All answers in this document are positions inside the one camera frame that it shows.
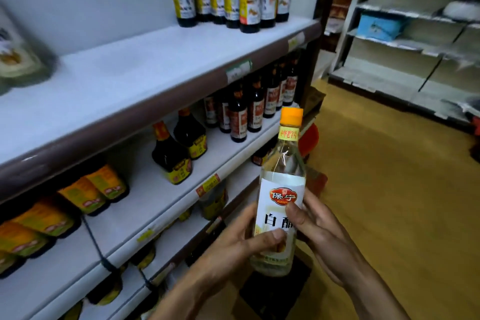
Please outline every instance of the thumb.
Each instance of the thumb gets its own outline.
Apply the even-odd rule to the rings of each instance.
[[[285,209],[290,222],[310,240],[318,236],[319,227],[315,224],[308,214],[294,203],[289,203]]]
[[[287,233],[283,229],[275,229],[269,232],[263,232],[253,238],[241,242],[243,255],[250,257],[254,254],[266,251],[280,244],[287,238]]]

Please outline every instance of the blue box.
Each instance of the blue box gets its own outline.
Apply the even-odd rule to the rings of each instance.
[[[403,15],[365,12],[360,17],[357,35],[390,42],[402,33],[408,20]]]

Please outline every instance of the tiled floor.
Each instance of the tiled floor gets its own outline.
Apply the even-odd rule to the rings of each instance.
[[[468,156],[473,137],[324,81],[314,85],[327,94],[316,121],[320,143],[309,160],[328,176],[322,200],[413,319],[480,319],[480,164]],[[199,319],[234,319],[236,296],[230,283]],[[209,307],[225,311],[213,317]],[[343,289],[315,266],[288,319],[356,316]]]

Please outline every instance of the clear liquid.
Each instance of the clear liquid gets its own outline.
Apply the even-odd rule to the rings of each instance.
[[[261,167],[260,183],[262,179],[284,186],[305,186],[306,169],[296,141],[278,140],[272,154]],[[288,275],[295,254],[295,241],[294,238],[286,265],[271,264],[261,257],[252,256],[250,258],[252,267],[266,276],[282,277]]]

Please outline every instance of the white vinegar bottle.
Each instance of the white vinegar bottle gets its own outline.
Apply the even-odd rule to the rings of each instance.
[[[303,109],[282,108],[278,142],[261,167],[258,209],[253,235],[281,228],[286,241],[271,252],[252,256],[252,267],[263,275],[288,275],[295,253],[296,229],[285,214],[289,202],[302,206],[306,170],[298,148]]]

